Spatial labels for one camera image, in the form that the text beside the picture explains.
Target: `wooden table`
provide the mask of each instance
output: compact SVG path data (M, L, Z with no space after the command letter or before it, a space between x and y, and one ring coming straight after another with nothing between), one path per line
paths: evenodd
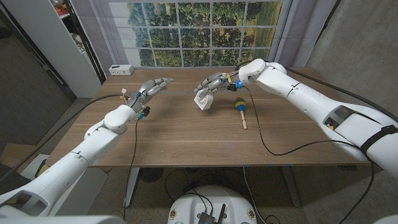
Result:
M312 68L298 71L321 78ZM201 111L193 101L193 89L214 72L227 68L136 70L128 77L109 77L95 97L120 93L122 88L135 93L147 80L170 77L174 82L155 96L147 106L148 117L138 123L137 152L134 167L203 167L203 166L323 166L361 162L335 149L330 143L314 144L285 156L273 156L261 143L249 93L218 92L209 110ZM339 100L339 96L321 84L289 74L304 84ZM252 91L261 124L262 136L275 153L289 151L308 142L326 139L318 126L287 100L267 93L256 85ZM248 129L242 127L236 97L246 100ZM117 97L103 99L87 107L47 159L52 165L82 142L86 130L102 120L106 113L124 101ZM130 166L134 154L134 126L118 145L97 162L98 167Z

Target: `white power strip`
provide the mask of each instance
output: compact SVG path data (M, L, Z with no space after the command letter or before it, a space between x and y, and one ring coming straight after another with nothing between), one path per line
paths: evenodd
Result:
M109 68L111 75L131 75L133 71L132 65L112 65Z

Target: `blue object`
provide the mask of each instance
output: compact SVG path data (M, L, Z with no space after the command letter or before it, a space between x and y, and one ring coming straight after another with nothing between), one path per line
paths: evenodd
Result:
M239 111L243 111L244 110L244 105L239 105L236 107L236 109L238 109Z
M242 82L241 82L241 81L239 81L239 82L235 83L235 86L236 86L236 88L242 88L242 87L243 87L243 85L242 85Z

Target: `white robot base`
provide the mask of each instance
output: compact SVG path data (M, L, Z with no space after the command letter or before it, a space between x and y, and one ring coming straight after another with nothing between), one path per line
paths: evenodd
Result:
M219 216L223 204L225 210L221 224L256 224L256 214L252 205L240 194L226 187L207 185L197 187L195 189L198 194L208 198L213 205L212 217L214 222L219 222ZM172 205L168 224L188 224L188 223L202 223L200 217L202 212L205 212L205 205L200 197L194 195L193 190L189 191L188 195L183 195L178 198ZM211 212L211 205L207 199L203 198L206 204L207 214Z

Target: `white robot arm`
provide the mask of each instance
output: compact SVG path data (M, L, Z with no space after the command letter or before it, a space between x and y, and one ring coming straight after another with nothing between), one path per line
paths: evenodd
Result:
M166 89L171 78L145 82L136 96L128 97L126 105L109 112L105 119L92 126L84 141L32 182L0 195L0 217L48 216L60 196L71 186L86 168L118 143L126 132L126 123L137 116L147 116L150 108L145 106L154 95ZM19 209L10 203L23 201Z
M288 76L278 63L255 59L241 67L235 77L239 80L234 82L255 83L269 93L286 98L313 119L329 139L357 146L334 142L340 149L360 161L369 157L398 179L398 123L392 118L366 106L332 100ZM212 102L212 92L207 91L209 85L202 83L194 90L198 92L195 102L200 108L207 109Z

